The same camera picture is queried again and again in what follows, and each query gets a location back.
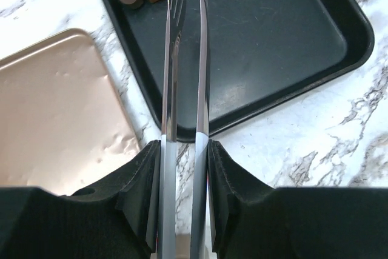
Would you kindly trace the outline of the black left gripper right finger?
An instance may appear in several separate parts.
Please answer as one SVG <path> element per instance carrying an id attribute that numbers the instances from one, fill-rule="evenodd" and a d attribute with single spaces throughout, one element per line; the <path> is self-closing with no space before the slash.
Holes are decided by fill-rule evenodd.
<path id="1" fill-rule="evenodd" d="M 208 148 L 212 249 L 218 255 L 279 253 L 279 194 L 249 173 L 219 141 Z"/>

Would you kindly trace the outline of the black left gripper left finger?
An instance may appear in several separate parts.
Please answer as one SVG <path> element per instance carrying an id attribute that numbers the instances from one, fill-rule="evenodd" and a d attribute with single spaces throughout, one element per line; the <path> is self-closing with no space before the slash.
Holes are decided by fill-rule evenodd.
<path id="1" fill-rule="evenodd" d="M 115 209 L 146 252 L 156 251 L 161 142 L 149 142 L 131 161 L 71 197 L 116 198 Z"/>

